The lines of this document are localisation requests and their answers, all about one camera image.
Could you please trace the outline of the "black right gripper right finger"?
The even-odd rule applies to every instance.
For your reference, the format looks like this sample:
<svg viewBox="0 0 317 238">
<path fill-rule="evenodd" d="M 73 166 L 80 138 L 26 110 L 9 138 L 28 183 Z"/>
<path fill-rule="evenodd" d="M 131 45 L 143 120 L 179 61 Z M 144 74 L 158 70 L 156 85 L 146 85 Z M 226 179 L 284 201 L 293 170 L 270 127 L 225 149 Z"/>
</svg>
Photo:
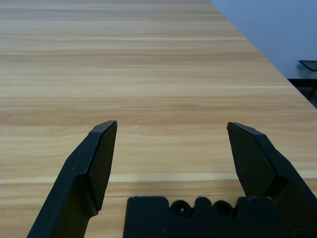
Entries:
<svg viewBox="0 0 317 238">
<path fill-rule="evenodd" d="M 273 200 L 292 234 L 317 236 L 317 198 L 293 165 L 256 129 L 229 122 L 236 174 L 247 197 Z"/>
</svg>

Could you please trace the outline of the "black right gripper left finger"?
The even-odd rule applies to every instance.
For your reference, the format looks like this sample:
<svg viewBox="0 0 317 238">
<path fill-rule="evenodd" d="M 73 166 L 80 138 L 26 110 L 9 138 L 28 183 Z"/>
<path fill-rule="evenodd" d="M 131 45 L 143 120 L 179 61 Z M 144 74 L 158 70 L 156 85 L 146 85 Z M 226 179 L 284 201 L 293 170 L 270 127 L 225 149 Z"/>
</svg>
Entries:
<svg viewBox="0 0 317 238">
<path fill-rule="evenodd" d="M 102 208 L 113 160 L 117 121 L 96 125 L 62 166 L 30 238 L 83 238 Z"/>
</svg>

